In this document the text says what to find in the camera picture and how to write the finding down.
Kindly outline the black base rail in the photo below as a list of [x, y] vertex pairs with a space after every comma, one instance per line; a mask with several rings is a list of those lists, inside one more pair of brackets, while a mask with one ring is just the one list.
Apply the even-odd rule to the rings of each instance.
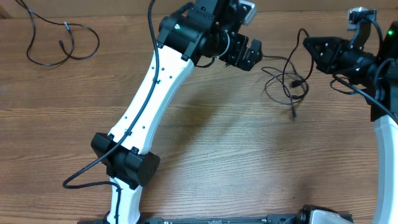
[[140, 218], [137, 224], [309, 224], [312, 211], [332, 212], [329, 208], [304, 205], [297, 214], [270, 214], [266, 217], [234, 218]]

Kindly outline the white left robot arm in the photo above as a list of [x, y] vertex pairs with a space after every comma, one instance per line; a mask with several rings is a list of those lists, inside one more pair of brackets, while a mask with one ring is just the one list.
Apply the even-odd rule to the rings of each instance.
[[160, 163], [150, 150], [156, 129], [199, 59], [244, 71], [261, 60], [261, 42], [239, 33], [256, 12], [249, 1], [195, 1], [161, 20], [150, 67], [131, 104], [108, 133], [96, 133], [91, 141], [113, 190], [105, 223], [140, 220], [142, 190]]

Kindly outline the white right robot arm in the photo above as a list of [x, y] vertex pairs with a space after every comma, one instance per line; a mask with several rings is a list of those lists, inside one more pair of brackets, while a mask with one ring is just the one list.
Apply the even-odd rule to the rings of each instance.
[[373, 223], [397, 223], [397, 22], [379, 53], [349, 46], [339, 37], [307, 37], [317, 69], [361, 95], [371, 107], [378, 146], [378, 190]]

